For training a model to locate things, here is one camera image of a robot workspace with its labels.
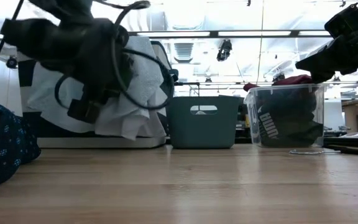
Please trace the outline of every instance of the white wall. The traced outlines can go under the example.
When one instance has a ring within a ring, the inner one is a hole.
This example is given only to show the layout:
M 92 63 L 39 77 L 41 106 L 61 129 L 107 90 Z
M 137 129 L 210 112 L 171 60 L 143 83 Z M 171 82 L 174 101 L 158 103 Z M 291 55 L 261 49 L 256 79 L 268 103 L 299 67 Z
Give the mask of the white wall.
M 339 131 L 339 126 L 345 126 L 340 100 L 326 100 L 324 102 L 324 126 L 332 128 L 333 131 Z
M 0 61 L 0 105 L 22 116 L 18 71 L 7 68 L 2 61 Z

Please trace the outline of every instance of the white towel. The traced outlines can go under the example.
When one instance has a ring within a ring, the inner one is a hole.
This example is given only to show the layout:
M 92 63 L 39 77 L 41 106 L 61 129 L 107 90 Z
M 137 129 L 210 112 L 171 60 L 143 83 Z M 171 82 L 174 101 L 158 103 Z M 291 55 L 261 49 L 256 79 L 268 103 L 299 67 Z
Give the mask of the white towel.
M 130 37 L 127 49 L 133 49 L 155 57 L 148 37 Z M 153 61 L 137 55 L 130 55 L 134 60 L 133 78 L 128 87 L 128 94 L 142 104 L 161 104 L 167 96 L 160 89 L 163 82 L 160 67 Z M 75 120 L 67 115 L 54 98 L 54 88 L 62 76 L 59 72 L 51 72 L 39 63 L 34 68 L 32 91 L 27 106 L 42 112 L 41 117 L 63 129 L 85 133 L 94 131 L 105 136 L 122 136 L 135 140 L 136 136 L 165 136 L 163 126 L 156 111 L 147 111 L 133 105 L 124 95 L 110 98 L 102 107 L 95 124 Z M 83 84 L 69 78 L 60 89 L 63 104 L 70 105 L 72 99 L 80 99 Z

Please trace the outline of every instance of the dark blue cloth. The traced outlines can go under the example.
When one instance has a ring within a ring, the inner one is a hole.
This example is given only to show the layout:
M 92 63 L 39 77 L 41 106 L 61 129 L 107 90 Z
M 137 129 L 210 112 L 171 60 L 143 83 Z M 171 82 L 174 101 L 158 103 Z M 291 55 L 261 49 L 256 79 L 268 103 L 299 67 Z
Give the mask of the dark blue cloth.
M 29 124 L 0 105 L 0 184 L 9 180 L 21 164 L 33 161 L 40 153 Z

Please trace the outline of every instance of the wooden table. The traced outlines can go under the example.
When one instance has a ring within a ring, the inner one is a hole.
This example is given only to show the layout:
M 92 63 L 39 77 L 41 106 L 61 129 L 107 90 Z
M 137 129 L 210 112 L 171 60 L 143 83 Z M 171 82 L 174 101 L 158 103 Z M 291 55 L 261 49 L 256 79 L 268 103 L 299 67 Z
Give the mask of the wooden table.
M 0 185 L 0 223 L 358 223 L 358 156 L 288 151 L 44 150 Z

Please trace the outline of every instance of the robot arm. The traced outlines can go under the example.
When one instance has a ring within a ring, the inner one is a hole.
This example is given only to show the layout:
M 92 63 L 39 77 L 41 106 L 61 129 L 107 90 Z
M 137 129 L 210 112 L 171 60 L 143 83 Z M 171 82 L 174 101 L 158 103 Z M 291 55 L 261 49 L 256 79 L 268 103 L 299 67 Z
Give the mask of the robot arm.
M 335 72 L 347 75 L 358 69 L 358 3 L 351 4 L 324 26 L 334 40 L 295 64 L 309 71 L 315 83 L 331 79 Z

